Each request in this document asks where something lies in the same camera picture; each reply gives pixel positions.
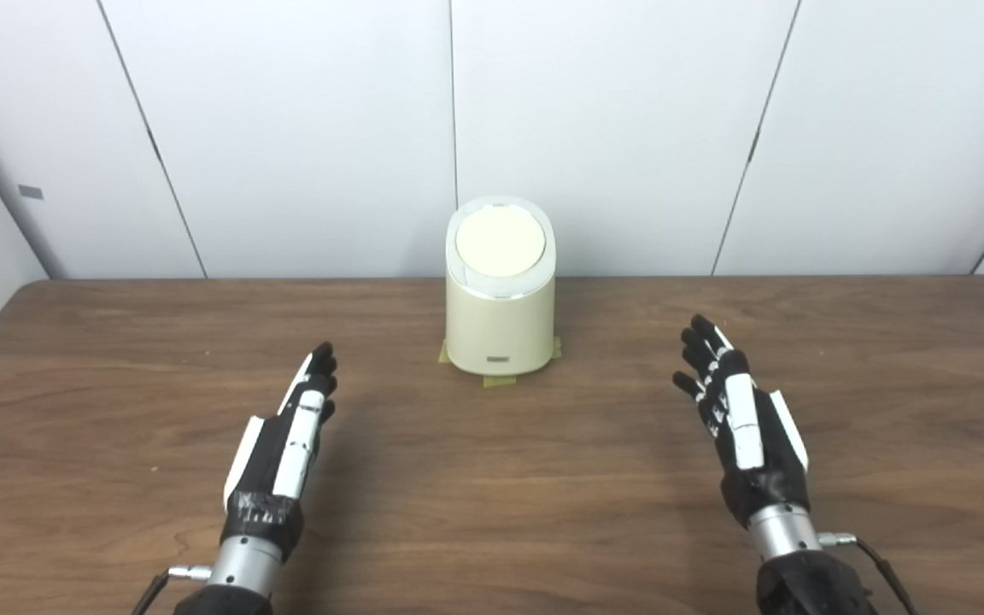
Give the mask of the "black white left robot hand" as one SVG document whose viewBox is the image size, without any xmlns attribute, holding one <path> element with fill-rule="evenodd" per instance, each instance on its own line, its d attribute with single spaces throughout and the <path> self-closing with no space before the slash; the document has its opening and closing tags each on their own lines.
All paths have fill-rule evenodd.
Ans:
<svg viewBox="0 0 984 615">
<path fill-rule="evenodd" d="M 329 342 L 306 355 L 273 415 L 250 417 L 224 485 L 221 541 L 243 536 L 269 542 L 281 563 L 305 525 L 306 478 L 320 451 L 321 430 L 336 410 L 337 359 Z"/>
</svg>

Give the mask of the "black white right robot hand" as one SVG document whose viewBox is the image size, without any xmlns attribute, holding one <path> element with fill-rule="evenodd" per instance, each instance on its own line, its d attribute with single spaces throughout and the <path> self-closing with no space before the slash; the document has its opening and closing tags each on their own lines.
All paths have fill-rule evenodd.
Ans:
<svg viewBox="0 0 984 615">
<path fill-rule="evenodd" d="M 748 358 L 703 315 L 681 331 L 682 357 L 694 374 L 673 384 L 694 401 L 723 468 L 721 494 L 743 528 L 766 507 L 808 510 L 809 455 L 780 390 L 755 382 Z"/>
</svg>

